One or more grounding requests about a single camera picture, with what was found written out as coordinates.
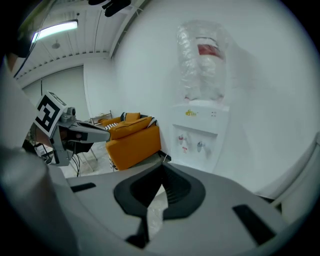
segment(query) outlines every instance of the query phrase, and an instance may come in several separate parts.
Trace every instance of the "orange armchair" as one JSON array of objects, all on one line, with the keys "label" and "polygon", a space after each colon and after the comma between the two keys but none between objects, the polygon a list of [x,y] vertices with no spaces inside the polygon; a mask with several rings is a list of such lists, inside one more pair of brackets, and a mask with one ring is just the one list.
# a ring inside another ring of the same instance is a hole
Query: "orange armchair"
[{"label": "orange armchair", "polygon": [[153,124],[149,128],[142,128],[132,134],[117,136],[116,139],[113,139],[112,131],[120,129],[119,127],[132,127],[143,121],[148,123],[150,120],[150,117],[145,117],[132,122],[121,122],[121,118],[116,117],[101,121],[104,127],[118,123],[117,126],[110,129],[111,140],[105,144],[105,148],[119,171],[126,170],[158,152],[161,149],[160,131],[159,127]]}]

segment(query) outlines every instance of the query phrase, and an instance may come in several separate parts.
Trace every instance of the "ceiling light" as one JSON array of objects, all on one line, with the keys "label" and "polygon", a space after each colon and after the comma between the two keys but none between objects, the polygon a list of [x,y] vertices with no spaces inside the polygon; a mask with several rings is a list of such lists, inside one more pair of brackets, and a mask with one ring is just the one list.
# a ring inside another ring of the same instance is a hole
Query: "ceiling light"
[{"label": "ceiling light", "polygon": [[77,20],[68,21],[68,22],[65,22],[62,24],[47,27],[47,28],[41,30],[40,32],[36,32],[33,35],[32,43],[34,43],[35,41],[38,41],[39,39],[42,39],[42,38],[45,38],[45,37],[50,36],[52,34],[55,34],[55,33],[67,31],[67,30],[74,30],[77,27],[78,27]]}]

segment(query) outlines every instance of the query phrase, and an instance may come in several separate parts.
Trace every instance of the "floor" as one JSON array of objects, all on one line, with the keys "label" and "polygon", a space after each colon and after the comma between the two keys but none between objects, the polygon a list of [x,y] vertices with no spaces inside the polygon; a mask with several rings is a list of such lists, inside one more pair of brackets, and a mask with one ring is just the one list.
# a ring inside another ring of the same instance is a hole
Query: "floor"
[{"label": "floor", "polygon": [[[83,153],[84,155],[82,153],[78,154],[80,160],[80,176],[99,175],[113,172],[110,168],[109,155],[105,146],[105,142],[96,142],[92,145],[91,149],[97,160],[91,151]],[[74,160],[77,163],[79,162],[76,156],[74,157]],[[131,167],[130,169],[146,170],[156,163],[163,161],[164,158],[159,157],[159,155],[156,153]],[[71,161],[69,166],[61,167],[61,170],[66,178],[76,177],[76,169],[77,167],[74,161]],[[166,208],[168,208],[167,195],[164,187],[161,186],[147,211],[147,223],[150,240],[152,240],[157,232],[161,229],[163,225],[163,211]]]}]

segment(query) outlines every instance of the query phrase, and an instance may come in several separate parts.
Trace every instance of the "cable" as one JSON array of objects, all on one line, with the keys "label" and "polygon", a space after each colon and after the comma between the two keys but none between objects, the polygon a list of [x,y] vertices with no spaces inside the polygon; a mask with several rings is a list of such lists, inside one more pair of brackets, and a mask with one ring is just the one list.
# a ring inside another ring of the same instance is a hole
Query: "cable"
[{"label": "cable", "polygon": [[79,159],[79,156],[76,154],[76,157],[78,158],[78,161],[79,161],[79,169],[80,169],[80,159]]},{"label": "cable", "polygon": [[98,18],[98,23],[96,25],[95,39],[94,39],[94,50],[93,50],[94,53],[96,52],[96,40],[97,40],[97,33],[98,33],[98,27],[99,27],[99,21],[100,21],[101,13],[102,13],[102,11],[100,11],[100,15],[99,15],[99,18]]},{"label": "cable", "polygon": [[44,149],[45,153],[46,153],[46,154],[48,154],[48,152],[47,152],[47,150],[46,150],[45,145],[43,145],[43,144],[42,144],[42,147],[43,147],[43,149]]},{"label": "cable", "polygon": [[168,155],[168,154],[165,155],[165,158],[164,158],[164,160],[163,160],[163,163],[166,161],[167,155]]},{"label": "cable", "polygon": [[77,165],[76,165],[76,169],[74,171],[76,174],[78,173],[78,166]]},{"label": "cable", "polygon": [[77,168],[76,176],[78,177],[78,176],[79,176],[79,172],[80,172],[79,167],[78,167],[78,164],[77,164],[77,162],[75,161],[74,157],[72,157],[72,160],[74,161],[75,166],[76,166],[76,168]]}]

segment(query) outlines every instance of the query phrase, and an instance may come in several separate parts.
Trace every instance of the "chair leg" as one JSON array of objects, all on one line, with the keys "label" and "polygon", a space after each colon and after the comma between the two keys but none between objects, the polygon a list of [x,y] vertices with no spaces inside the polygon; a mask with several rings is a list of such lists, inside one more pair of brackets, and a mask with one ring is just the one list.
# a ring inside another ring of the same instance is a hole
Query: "chair leg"
[{"label": "chair leg", "polygon": [[81,157],[80,157],[79,155],[77,155],[77,156],[79,157],[79,159],[80,159],[81,163],[83,164],[83,163],[84,163],[84,161],[82,161],[82,159],[81,159]]},{"label": "chair leg", "polygon": [[76,168],[72,165],[72,163],[70,162],[70,165],[72,166],[72,168],[74,169],[75,173],[77,174],[78,171],[76,170]]},{"label": "chair leg", "polygon": [[90,148],[90,151],[91,151],[92,155],[94,156],[95,160],[97,160],[97,161],[98,161],[98,159],[97,159],[97,157],[96,157],[96,155],[95,155],[94,151],[92,150],[92,148]]},{"label": "chair leg", "polygon": [[94,172],[95,170],[94,170],[94,169],[92,169],[91,165],[88,163],[88,160],[87,160],[87,158],[86,158],[85,154],[84,154],[84,153],[82,153],[82,155],[83,155],[83,157],[84,157],[85,162],[88,164],[89,168],[91,169],[91,171],[92,171],[92,172]]}]

